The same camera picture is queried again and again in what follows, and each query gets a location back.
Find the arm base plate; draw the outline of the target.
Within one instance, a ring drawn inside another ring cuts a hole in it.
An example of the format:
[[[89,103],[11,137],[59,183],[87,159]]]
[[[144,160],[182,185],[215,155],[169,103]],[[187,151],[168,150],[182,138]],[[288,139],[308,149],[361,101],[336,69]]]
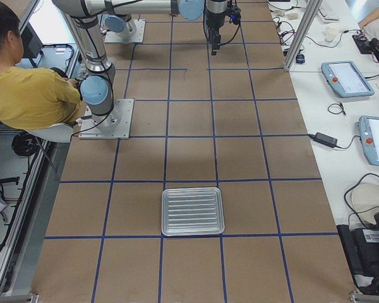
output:
[[[85,116],[90,116],[81,122],[81,140],[127,140],[130,135],[131,120],[133,116],[133,99],[115,99],[114,108],[107,119],[92,114],[89,106],[86,106]]]
[[[145,33],[145,20],[130,20],[123,24],[123,30],[109,29],[105,35],[106,44],[140,44]]]

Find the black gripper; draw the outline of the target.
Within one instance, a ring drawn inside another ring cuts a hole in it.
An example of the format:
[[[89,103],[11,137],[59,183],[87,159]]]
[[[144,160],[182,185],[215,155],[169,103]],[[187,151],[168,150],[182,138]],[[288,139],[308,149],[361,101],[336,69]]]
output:
[[[227,1],[206,0],[203,12],[203,27],[206,35],[210,35],[211,55],[216,56],[220,50],[220,28],[224,25]]]

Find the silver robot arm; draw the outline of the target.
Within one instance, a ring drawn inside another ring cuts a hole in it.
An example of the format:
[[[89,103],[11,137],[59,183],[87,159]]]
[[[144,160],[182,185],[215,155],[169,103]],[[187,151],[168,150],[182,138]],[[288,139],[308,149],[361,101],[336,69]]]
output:
[[[223,45],[220,28],[226,18],[229,23],[240,26],[241,10],[235,1],[104,1],[104,7],[94,4],[98,15],[106,14],[105,25],[108,30],[129,39],[136,32],[132,14],[181,15],[188,21],[203,18],[203,33],[211,45],[211,55],[216,55]]]
[[[87,77],[80,91],[92,117],[81,125],[81,139],[129,138],[132,99],[116,99],[115,67],[108,59],[98,15],[177,14],[177,1],[53,1],[70,19],[69,27],[85,59]]]

